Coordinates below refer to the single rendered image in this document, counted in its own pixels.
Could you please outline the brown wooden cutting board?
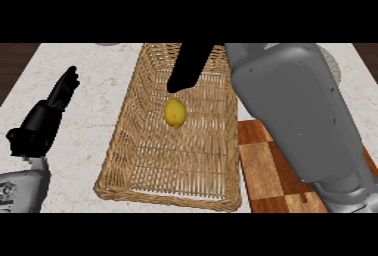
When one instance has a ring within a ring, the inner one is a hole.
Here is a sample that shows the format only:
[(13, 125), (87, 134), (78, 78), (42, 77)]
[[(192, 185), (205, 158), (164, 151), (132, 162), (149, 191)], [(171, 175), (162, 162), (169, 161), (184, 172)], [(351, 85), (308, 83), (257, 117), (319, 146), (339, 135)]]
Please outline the brown wooden cutting board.
[(239, 159), (252, 213), (326, 213), (258, 120), (237, 122)]

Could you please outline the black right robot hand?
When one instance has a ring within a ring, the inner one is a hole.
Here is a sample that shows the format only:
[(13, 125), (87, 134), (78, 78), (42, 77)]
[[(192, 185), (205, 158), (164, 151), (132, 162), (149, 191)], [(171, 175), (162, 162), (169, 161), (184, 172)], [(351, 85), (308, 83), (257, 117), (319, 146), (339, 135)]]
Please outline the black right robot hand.
[(168, 93), (177, 93), (195, 86), (214, 46), (215, 43), (184, 42), (181, 44), (166, 81)]

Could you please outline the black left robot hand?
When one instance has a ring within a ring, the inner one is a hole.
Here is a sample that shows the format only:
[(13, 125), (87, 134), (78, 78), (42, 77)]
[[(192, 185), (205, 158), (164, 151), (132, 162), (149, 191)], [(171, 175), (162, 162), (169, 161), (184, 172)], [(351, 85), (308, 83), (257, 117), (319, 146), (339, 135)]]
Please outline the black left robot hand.
[(79, 85), (76, 67), (62, 74), (48, 97), (31, 108), (19, 128), (6, 134), (11, 156), (38, 158), (50, 150), (73, 91)]

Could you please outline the yellow lemon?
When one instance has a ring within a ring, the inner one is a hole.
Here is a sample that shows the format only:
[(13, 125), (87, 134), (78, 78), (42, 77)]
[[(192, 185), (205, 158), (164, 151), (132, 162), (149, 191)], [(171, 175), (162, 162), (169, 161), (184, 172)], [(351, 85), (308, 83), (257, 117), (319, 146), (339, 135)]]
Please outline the yellow lemon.
[(186, 121), (186, 107), (177, 98), (169, 98), (164, 110), (165, 122), (174, 128), (178, 128)]

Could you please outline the rectangular wicker basket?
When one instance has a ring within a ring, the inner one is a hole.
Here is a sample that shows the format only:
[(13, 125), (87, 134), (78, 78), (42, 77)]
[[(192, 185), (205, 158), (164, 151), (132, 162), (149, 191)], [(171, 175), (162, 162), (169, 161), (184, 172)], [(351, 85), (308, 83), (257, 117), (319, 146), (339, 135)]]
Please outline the rectangular wicker basket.
[[(224, 47), (212, 48), (196, 85), (171, 94), (166, 81), (180, 45), (141, 45), (101, 171), (93, 190), (104, 200), (234, 211), (239, 189), (237, 98)], [(169, 98), (184, 124), (165, 122)]]

